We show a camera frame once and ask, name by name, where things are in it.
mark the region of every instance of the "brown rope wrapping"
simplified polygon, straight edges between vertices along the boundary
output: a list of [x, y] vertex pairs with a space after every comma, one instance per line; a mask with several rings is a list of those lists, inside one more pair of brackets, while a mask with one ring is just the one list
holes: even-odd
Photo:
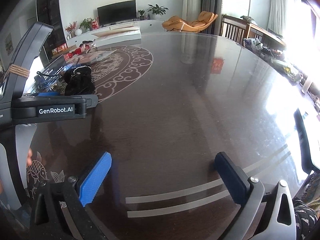
[[30, 75], [30, 71], [26, 68], [17, 66], [15, 64], [11, 64], [11, 66], [8, 68], [7, 72], [4, 75], [4, 79], [9, 76], [9, 73], [17, 74], [18, 76], [22, 76], [25, 78], [28, 78]]

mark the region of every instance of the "orange lounge chair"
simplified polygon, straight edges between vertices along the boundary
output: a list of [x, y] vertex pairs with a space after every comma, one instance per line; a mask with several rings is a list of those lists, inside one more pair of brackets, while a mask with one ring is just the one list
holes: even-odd
[[178, 16], [172, 16], [162, 24], [162, 27], [167, 31], [198, 33], [208, 28], [217, 17], [217, 14], [206, 11], [201, 12], [198, 19], [193, 22], [187, 22]]

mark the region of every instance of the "metal bolt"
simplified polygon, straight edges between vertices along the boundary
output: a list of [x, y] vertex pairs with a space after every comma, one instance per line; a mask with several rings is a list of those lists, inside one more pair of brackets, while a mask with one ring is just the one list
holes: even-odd
[[258, 178], [255, 178], [255, 177], [250, 177], [250, 180], [251, 180], [253, 183], [258, 183], [258, 182], [259, 182], [259, 179], [258, 179]]
[[41, 181], [39, 182], [39, 186], [40, 186], [40, 187], [43, 187], [46, 183], [47, 183], [46, 180], [41, 180]]
[[286, 187], [286, 186], [288, 185], [288, 183], [287, 183], [285, 180], [281, 179], [281, 180], [280, 180], [280, 185], [281, 185], [282, 187]]
[[76, 176], [70, 176], [70, 177], [68, 178], [68, 182], [70, 182], [70, 183], [73, 183], [73, 182], [75, 182], [76, 180], [77, 180]]

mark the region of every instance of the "black tv screen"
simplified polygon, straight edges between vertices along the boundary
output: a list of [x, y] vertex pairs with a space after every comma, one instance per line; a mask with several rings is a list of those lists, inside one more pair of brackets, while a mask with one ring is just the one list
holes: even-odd
[[100, 25], [137, 18], [136, 0], [108, 4], [97, 10]]

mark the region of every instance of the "white plant pot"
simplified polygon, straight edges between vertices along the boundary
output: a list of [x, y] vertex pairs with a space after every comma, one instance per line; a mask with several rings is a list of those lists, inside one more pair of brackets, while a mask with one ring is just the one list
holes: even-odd
[[153, 14], [153, 18], [155, 20], [160, 20], [161, 19], [161, 14]]
[[75, 35], [76, 36], [79, 36], [79, 35], [81, 35], [82, 34], [82, 30], [81, 29], [76, 29], [75, 30]]

